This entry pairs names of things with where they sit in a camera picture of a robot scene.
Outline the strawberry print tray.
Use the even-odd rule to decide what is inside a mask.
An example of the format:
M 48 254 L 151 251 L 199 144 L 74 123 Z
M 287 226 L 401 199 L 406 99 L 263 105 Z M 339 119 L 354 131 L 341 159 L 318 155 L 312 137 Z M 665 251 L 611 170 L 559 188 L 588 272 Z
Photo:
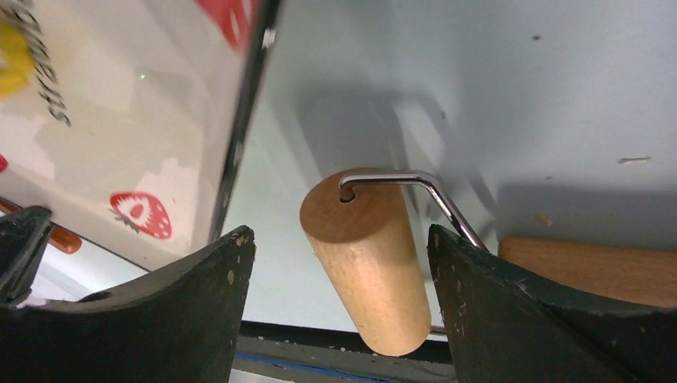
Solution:
M 1 197 L 146 270 L 216 240 L 279 1 L 4 1 L 29 86 L 1 99 Z

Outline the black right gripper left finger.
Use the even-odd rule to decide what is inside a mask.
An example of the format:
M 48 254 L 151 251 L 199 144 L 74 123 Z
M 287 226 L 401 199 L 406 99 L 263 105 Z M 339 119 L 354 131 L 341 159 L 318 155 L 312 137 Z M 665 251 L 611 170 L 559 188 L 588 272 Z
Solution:
M 240 226 L 80 301 L 2 308 L 2 381 L 227 381 L 255 252 Z

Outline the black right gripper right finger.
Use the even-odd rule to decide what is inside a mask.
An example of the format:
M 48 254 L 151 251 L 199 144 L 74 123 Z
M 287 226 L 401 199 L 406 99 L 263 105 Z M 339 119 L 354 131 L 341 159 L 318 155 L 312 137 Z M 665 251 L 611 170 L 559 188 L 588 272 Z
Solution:
M 559 284 L 437 224 L 427 255 L 459 381 L 675 381 L 675 310 Z

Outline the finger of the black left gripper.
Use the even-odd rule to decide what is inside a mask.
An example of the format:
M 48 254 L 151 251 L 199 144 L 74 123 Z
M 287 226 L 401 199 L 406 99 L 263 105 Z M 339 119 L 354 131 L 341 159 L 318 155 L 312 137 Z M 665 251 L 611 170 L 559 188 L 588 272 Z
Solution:
M 16 306 L 30 295 L 53 231 L 52 212 L 31 206 L 1 218 L 1 303 Z

